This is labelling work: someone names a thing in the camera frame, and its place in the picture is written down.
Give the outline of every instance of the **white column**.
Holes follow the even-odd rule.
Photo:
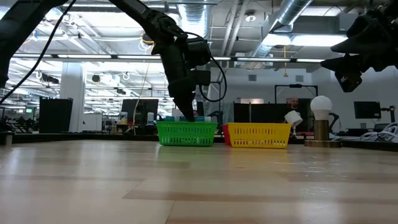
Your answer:
[[[85,90],[87,74],[82,63],[64,62],[62,65],[60,98],[73,99],[70,117],[70,132],[82,132],[85,109]]]

